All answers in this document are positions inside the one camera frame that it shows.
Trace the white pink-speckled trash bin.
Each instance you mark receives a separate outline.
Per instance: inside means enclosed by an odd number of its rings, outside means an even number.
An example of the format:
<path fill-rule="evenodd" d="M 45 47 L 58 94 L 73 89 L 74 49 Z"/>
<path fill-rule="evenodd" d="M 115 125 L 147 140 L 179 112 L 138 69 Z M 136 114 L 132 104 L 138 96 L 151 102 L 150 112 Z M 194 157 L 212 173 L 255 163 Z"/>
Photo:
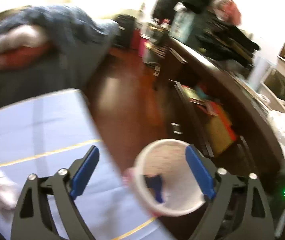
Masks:
<path fill-rule="evenodd" d="M 155 217 L 188 215 L 205 203 L 186 161 L 187 146 L 177 139 L 151 142 L 123 175 L 138 201 Z"/>

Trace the books on dresser shelf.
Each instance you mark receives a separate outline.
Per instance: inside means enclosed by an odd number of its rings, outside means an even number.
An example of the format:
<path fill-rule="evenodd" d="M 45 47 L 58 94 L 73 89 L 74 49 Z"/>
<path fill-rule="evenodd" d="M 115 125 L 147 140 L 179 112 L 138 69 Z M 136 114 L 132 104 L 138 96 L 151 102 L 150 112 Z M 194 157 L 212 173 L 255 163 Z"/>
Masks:
<path fill-rule="evenodd" d="M 182 85 L 182 91 L 192 106 L 196 120 L 200 122 L 199 130 L 208 144 L 209 156 L 218 157 L 237 140 L 228 113 L 219 102 L 201 97 L 198 92 Z"/>

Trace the dark wooden dresser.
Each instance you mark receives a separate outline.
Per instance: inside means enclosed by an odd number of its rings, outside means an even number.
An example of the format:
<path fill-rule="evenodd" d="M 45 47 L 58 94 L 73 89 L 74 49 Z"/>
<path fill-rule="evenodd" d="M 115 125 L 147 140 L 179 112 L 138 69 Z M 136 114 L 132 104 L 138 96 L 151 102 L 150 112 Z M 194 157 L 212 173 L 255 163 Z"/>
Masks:
<path fill-rule="evenodd" d="M 192 106 L 182 85 L 195 89 L 201 97 L 219 102 L 228 113 L 237 140 L 218 157 L 209 156 Z M 285 174 L 281 147 L 261 106 L 231 75 L 212 61 L 174 38 L 160 62 L 155 83 L 168 133 L 196 146 L 220 167 L 239 175 L 256 173 L 262 180 Z"/>

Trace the blue checked tablecloth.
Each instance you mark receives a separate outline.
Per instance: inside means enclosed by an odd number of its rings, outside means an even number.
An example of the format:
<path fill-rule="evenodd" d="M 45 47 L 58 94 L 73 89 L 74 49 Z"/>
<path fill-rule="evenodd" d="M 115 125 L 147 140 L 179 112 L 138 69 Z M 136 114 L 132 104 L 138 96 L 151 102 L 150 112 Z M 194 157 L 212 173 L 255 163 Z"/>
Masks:
<path fill-rule="evenodd" d="M 100 159 L 75 204 L 96 239 L 171 239 L 123 184 L 82 92 L 65 89 L 0 109 L 0 170 L 21 189 L 27 177 L 52 176 L 97 146 Z"/>

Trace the pink storage box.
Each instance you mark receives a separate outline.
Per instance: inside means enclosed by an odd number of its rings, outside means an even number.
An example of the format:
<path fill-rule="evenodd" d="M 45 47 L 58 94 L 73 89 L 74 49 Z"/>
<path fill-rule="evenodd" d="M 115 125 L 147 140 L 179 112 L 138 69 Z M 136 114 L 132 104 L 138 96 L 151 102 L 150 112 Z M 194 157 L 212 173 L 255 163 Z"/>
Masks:
<path fill-rule="evenodd" d="M 147 38 L 142 37 L 142 36 L 140 37 L 139 47 L 138 47 L 138 56 L 139 57 L 143 57 L 147 42 L 148 42 Z"/>

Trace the pile of dark clothes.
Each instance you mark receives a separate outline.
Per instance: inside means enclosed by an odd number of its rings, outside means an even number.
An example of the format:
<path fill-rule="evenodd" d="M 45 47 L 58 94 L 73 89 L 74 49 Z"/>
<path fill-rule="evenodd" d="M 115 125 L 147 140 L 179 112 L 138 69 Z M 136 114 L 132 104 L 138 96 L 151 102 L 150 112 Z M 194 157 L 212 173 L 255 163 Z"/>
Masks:
<path fill-rule="evenodd" d="M 260 49 L 238 28 L 241 13 L 233 0 L 157 0 L 151 17 L 168 20 L 173 38 L 215 61 L 248 67 Z"/>

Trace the grey red folded comforter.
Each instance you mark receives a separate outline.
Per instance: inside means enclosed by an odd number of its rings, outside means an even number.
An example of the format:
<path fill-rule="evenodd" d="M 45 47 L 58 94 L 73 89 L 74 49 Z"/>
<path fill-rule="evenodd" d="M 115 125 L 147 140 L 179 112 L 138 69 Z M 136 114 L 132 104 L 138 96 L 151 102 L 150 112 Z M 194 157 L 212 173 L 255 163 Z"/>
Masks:
<path fill-rule="evenodd" d="M 0 35 L 0 70 L 25 68 L 53 47 L 43 28 L 20 25 Z"/>

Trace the bed with grey sheet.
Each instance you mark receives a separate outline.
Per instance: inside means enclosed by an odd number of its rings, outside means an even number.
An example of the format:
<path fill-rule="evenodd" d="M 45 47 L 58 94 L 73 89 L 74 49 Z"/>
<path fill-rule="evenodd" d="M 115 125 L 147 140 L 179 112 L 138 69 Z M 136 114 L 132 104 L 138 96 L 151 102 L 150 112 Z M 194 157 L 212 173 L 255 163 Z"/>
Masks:
<path fill-rule="evenodd" d="M 103 44 L 79 41 L 66 52 L 52 42 L 53 49 L 27 67 L 0 70 L 0 108 L 65 88 L 82 89 L 109 52 L 115 37 L 108 36 Z"/>

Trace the black suitcase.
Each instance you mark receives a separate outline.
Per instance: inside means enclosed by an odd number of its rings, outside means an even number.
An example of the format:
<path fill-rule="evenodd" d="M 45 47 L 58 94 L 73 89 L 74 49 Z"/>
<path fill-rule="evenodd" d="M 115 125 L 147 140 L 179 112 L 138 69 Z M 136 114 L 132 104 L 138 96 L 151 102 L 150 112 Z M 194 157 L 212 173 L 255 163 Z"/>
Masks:
<path fill-rule="evenodd" d="M 118 14 L 114 20 L 119 25 L 115 45 L 117 47 L 130 48 L 136 18 L 127 14 Z"/>

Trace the blue patterned quilt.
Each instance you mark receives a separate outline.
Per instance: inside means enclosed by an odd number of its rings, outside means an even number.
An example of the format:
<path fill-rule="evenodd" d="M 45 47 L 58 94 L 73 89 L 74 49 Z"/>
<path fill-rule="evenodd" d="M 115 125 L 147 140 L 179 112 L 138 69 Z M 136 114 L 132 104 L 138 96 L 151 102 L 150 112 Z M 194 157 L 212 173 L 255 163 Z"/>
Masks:
<path fill-rule="evenodd" d="M 0 35 L 20 25 L 36 25 L 49 39 L 66 52 L 77 42 L 103 44 L 118 33 L 114 20 L 92 20 L 85 11 L 69 5 L 27 7 L 0 22 Z"/>

